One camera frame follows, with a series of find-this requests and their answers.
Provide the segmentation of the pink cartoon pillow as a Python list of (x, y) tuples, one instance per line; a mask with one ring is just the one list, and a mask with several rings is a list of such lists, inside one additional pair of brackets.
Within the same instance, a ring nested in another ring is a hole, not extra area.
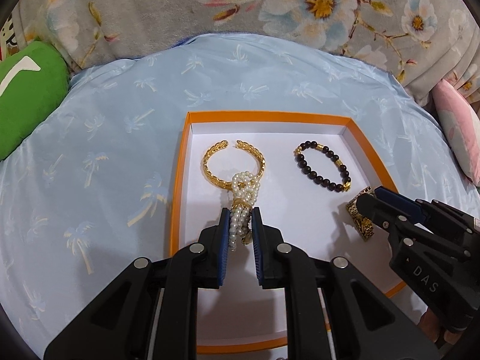
[(465, 175), (479, 186), (479, 117), (467, 100), (446, 80), (433, 87), (439, 122)]

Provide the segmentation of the pearl hair clip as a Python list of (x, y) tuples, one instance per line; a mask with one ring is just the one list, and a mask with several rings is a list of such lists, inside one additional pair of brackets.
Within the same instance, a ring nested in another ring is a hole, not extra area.
[(248, 245), (251, 242), (249, 223), (251, 212), (256, 204), (260, 180), (264, 172), (259, 170), (256, 174), (248, 171), (236, 173), (231, 181), (233, 201), (229, 219), (229, 250), (235, 251), (237, 244), (242, 242)]

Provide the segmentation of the green plush cushion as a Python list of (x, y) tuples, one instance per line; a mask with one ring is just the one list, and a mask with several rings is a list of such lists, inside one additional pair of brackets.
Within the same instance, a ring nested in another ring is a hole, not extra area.
[(1, 62), (1, 159), (64, 100), (69, 71), (53, 46), (34, 41)]

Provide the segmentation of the grey floral blanket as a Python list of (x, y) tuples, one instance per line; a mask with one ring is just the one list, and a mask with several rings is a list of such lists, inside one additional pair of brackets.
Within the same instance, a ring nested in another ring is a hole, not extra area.
[(462, 0), (19, 0), (13, 49), (52, 44), (73, 71), (201, 33), (244, 32), (361, 59), (420, 105), (440, 81), (479, 104), (479, 26)]

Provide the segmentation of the orange cardboard box tray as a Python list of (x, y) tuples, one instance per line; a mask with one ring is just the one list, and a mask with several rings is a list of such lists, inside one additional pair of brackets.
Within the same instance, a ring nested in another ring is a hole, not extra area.
[[(330, 192), (309, 181), (294, 160), (306, 140), (326, 144), (343, 160), (352, 178), (345, 193)], [(185, 116), (173, 188), (169, 250), (195, 242), (204, 228), (218, 222), (231, 195), (210, 183), (201, 161), (219, 141), (226, 149), (214, 154), (209, 169), (229, 180), (241, 171), (255, 172), (252, 156), (237, 141), (256, 147), (266, 160), (257, 206), (265, 224), (278, 228), (284, 240), (314, 258), (349, 259), (385, 295), (404, 286), (389, 268), (387, 235), (376, 231), (363, 241), (346, 204), (365, 187), (395, 183), (366, 135), (353, 119), (275, 111), (191, 111)], [(199, 292), (197, 351), (201, 355), (278, 353), (287, 345), (284, 292), (264, 290), (256, 278), (253, 249), (240, 244), (228, 258), (224, 285)]]

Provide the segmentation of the gold metal wristwatch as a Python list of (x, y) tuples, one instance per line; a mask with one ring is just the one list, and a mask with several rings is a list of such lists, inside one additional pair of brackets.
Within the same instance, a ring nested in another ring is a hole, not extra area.
[(374, 235), (374, 224), (367, 217), (363, 216), (357, 208), (357, 200), (363, 194), (372, 194), (370, 186), (362, 189), (352, 200), (346, 204), (346, 211), (352, 218), (355, 230), (359, 233), (364, 242), (368, 241)]

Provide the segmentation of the light blue palm bedsheet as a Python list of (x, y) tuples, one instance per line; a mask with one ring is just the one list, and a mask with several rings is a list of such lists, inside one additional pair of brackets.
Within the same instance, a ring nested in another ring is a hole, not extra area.
[(1, 305), (40, 359), (134, 258), (168, 256), (191, 111), (349, 117), (401, 194), (479, 216), (479, 192), (437, 121), (371, 64), (231, 33), (92, 67), (1, 162)]

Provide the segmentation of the colourful cartoon monkey blanket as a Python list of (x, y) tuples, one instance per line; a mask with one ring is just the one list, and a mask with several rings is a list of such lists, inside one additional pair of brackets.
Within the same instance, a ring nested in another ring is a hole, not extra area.
[(7, 21), (1, 28), (0, 33), (0, 60), (4, 61), (5, 59), (11, 57), (12, 55), (19, 52), (20, 48), (16, 41), (16, 33), (14, 29), (14, 24), (12, 21), (12, 14), (7, 18)]

